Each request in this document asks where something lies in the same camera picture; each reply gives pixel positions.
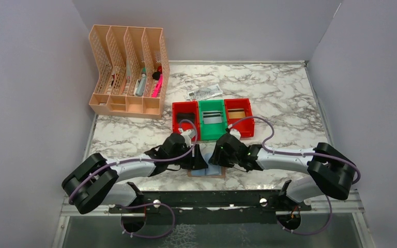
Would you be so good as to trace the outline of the green plastic bin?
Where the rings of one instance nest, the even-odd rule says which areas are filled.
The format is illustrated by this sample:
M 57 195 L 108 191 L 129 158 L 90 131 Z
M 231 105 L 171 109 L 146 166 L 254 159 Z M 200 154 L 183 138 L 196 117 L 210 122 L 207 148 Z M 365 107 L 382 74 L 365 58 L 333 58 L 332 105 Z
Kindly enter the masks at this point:
M 201 141 L 218 140 L 225 132 L 228 126 L 225 105 L 223 100 L 205 100 L 198 102 L 200 116 Z M 205 125 L 203 123 L 203 111 L 221 111 L 222 122 L 217 124 Z

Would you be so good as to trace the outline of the clear protractor ruler packet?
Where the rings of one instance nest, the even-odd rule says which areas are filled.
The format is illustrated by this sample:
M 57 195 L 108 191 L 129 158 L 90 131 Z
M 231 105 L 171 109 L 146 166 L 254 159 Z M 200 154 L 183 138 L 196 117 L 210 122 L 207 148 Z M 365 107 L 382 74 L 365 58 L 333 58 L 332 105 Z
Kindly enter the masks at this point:
M 219 84 L 204 86 L 187 93 L 187 99 L 191 101 L 202 101 L 216 96 L 223 95 L 223 90 Z

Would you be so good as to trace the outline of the black binder clip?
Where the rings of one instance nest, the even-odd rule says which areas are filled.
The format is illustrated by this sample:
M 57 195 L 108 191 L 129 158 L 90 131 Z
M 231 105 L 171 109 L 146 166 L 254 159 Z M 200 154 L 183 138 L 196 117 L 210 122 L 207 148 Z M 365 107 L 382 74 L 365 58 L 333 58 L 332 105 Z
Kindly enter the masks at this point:
M 152 74 L 152 79 L 155 81 L 159 81 L 160 78 L 162 77 L 163 74 L 163 70 L 162 70 L 162 66 L 159 66 L 156 71 Z

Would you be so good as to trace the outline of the grey green marker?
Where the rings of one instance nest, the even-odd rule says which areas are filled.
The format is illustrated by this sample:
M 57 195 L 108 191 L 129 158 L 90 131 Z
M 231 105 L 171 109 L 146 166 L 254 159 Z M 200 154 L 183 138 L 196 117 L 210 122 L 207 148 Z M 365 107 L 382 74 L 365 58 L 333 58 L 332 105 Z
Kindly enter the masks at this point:
M 146 68 L 143 68 L 141 71 L 141 77 L 136 81 L 135 89 L 134 89 L 134 96 L 142 97 L 145 91 L 147 82 L 147 73 Z

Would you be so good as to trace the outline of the red plastic bin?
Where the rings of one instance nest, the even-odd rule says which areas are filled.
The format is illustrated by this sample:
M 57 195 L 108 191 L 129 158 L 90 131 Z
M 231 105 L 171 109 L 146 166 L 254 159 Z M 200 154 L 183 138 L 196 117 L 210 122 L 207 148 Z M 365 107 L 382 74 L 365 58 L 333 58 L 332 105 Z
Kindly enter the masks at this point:
M 248 98 L 239 98 L 239 99 L 224 99 L 224 105 L 225 105 L 225 110 L 226 110 L 226 118 L 227 118 L 227 123 L 229 125 L 234 124 L 236 121 L 241 120 L 241 119 L 228 119 L 227 113 L 229 109 L 244 109 L 246 113 L 246 117 L 252 116 L 252 109 L 251 109 L 251 104 L 250 100 Z M 248 137 L 253 137 L 254 136 L 254 119 L 249 118 L 245 121 L 242 121 L 235 125 L 235 129 L 237 129 L 242 138 L 248 138 Z
M 190 101 L 190 102 L 173 102 L 172 103 L 172 131 L 173 133 L 179 133 L 179 128 L 184 130 L 193 129 L 193 126 L 190 125 L 179 125 L 176 121 L 176 114 L 178 112 L 182 113 L 194 113 L 196 115 L 195 126 L 198 132 L 197 140 L 201 140 L 201 131 L 200 131 L 200 116 L 199 116 L 199 106 L 198 102 Z

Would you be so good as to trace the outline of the peach plastic file organizer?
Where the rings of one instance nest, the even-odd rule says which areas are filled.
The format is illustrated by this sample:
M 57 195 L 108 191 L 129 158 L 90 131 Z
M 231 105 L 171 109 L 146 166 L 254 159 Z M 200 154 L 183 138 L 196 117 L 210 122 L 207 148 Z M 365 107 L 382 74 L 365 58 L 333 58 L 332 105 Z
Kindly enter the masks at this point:
M 162 117 L 170 64 L 161 27 L 94 25 L 89 43 L 99 77 L 89 106 L 98 115 L 159 119 Z M 157 81 L 152 74 L 162 66 L 159 95 L 152 92 Z M 134 96 L 136 81 L 146 68 L 147 82 L 142 97 Z

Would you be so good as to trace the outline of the tan leather card holder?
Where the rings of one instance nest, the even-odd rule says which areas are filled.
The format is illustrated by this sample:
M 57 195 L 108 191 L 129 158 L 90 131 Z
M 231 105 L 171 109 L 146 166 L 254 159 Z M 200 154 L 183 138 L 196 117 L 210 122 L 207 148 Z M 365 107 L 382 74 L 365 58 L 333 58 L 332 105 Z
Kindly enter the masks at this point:
M 225 168 L 217 165 L 210 165 L 205 169 L 189 170 L 187 175 L 188 177 L 224 178 Z

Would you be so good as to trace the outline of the pink highlighter pen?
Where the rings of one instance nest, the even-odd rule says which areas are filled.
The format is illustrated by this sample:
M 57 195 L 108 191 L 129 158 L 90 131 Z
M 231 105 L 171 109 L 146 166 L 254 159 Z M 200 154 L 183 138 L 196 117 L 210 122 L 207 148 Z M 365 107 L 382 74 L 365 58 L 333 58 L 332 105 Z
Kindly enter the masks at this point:
M 151 95 L 153 98 L 156 98 L 159 95 L 161 88 L 162 88 L 162 84 L 163 84 L 163 74 L 160 73 L 157 84 L 156 84 L 156 86 L 152 92 L 152 95 Z

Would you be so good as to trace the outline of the black card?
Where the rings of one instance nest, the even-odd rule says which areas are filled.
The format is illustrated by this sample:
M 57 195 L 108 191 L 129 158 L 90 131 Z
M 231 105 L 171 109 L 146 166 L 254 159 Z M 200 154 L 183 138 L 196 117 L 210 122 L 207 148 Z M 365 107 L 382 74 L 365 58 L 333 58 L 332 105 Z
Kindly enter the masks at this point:
M 194 113 L 182 113 L 178 112 L 176 114 L 176 120 L 178 122 L 181 122 L 182 120 L 189 120 L 191 122 L 195 122 L 195 117 L 196 115 Z
M 178 113 L 176 115 L 176 121 L 181 126 L 183 124 L 190 125 L 194 124 L 196 121 L 196 116 L 194 113 Z

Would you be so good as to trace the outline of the right red plastic bin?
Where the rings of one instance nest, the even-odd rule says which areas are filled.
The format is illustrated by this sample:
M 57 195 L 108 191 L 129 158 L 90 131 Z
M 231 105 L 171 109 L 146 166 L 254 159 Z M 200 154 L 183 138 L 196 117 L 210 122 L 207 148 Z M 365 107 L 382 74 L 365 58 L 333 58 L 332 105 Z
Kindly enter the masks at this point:
M 250 100 L 248 98 L 239 98 L 239 99 L 224 99 L 224 105 L 225 105 L 225 110 L 226 110 L 226 118 L 227 118 L 227 123 L 229 125 L 234 124 L 236 121 L 241 120 L 241 119 L 228 119 L 227 113 L 229 109 L 244 109 L 246 113 L 246 117 L 252 116 L 252 109 L 251 109 L 251 104 Z M 253 137 L 254 136 L 254 119 L 249 118 L 245 121 L 242 121 L 235 125 L 235 129 L 237 129 L 242 138 L 248 138 L 248 137 Z

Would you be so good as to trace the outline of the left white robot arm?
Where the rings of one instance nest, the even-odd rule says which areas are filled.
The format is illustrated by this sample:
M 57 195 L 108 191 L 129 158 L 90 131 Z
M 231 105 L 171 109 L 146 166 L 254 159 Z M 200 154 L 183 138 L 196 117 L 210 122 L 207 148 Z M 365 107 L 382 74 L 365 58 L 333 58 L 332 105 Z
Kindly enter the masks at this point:
M 162 145 L 123 160 L 108 160 L 100 153 L 93 153 L 62 182 L 69 204 L 80 214 L 100 205 L 131 206 L 137 201 L 139 190 L 132 183 L 121 185 L 120 182 L 158 175 L 170 165 L 187 168 L 200 150 L 195 137 L 192 129 L 172 133 Z

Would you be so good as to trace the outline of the left red plastic bin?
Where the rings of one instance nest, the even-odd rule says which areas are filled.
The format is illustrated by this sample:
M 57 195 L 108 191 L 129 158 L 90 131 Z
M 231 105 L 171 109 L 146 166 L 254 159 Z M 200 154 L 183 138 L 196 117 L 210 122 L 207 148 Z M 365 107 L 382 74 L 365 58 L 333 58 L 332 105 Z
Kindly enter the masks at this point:
M 198 102 L 190 101 L 190 102 L 173 102 L 172 103 L 172 131 L 173 133 L 179 133 L 179 128 L 184 130 L 193 129 L 193 126 L 190 125 L 179 125 L 176 121 L 176 114 L 178 112 L 182 113 L 194 113 L 196 115 L 195 126 L 198 132 L 197 140 L 201 140 L 201 131 L 200 131 L 200 116 L 199 116 L 199 106 Z

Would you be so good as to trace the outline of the silver card from holder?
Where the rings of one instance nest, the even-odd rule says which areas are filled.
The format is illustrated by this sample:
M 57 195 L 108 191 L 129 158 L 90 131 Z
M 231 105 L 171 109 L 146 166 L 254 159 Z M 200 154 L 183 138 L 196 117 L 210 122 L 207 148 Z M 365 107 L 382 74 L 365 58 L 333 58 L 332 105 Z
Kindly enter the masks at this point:
M 220 114 L 211 114 L 203 116 L 203 123 L 205 125 L 217 124 L 222 122 L 222 116 Z

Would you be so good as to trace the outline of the gold card with stripe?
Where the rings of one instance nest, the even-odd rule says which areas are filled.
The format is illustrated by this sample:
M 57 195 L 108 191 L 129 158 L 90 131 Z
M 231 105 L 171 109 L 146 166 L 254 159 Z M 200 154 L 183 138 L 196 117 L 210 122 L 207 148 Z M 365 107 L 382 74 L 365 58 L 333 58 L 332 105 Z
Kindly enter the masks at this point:
M 229 109 L 227 113 L 228 119 L 242 119 L 246 117 L 244 109 Z

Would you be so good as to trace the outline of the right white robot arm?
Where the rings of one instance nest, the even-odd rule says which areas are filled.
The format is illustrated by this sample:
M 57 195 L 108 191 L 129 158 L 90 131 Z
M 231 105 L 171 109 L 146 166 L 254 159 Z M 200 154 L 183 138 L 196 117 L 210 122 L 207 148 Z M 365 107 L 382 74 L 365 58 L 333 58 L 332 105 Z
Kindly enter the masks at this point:
M 281 190 L 281 198 L 292 203 L 320 195 L 346 200 L 351 186 L 361 177 L 356 165 L 328 143 L 308 149 L 281 149 L 246 145 L 229 133 L 217 140 L 209 163 L 239 165 L 246 171 L 279 169 L 306 174 L 302 179 L 287 181 Z

